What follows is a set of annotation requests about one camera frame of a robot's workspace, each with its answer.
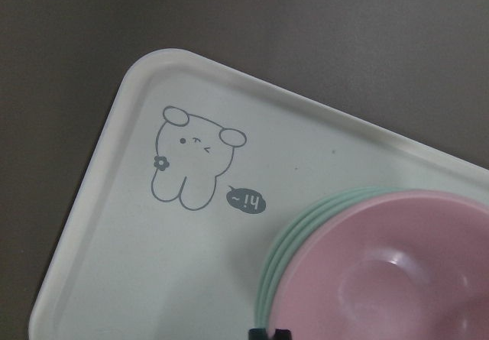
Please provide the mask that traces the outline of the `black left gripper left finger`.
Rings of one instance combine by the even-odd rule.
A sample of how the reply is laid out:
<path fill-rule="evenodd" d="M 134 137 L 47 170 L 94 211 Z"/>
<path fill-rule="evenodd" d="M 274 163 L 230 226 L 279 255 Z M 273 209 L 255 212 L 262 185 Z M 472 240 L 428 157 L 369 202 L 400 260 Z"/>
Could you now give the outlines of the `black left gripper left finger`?
<path fill-rule="evenodd" d="M 248 331 L 248 340 L 269 340 L 265 328 L 253 328 Z"/>

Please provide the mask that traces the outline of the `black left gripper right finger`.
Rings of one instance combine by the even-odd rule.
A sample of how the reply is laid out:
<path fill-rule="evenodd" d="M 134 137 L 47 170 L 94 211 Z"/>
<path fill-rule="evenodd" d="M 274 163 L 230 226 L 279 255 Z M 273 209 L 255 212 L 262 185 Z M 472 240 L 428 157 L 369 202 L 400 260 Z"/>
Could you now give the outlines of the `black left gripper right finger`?
<path fill-rule="evenodd" d="M 292 340 L 292 332 L 289 329 L 276 329 L 273 340 Z"/>

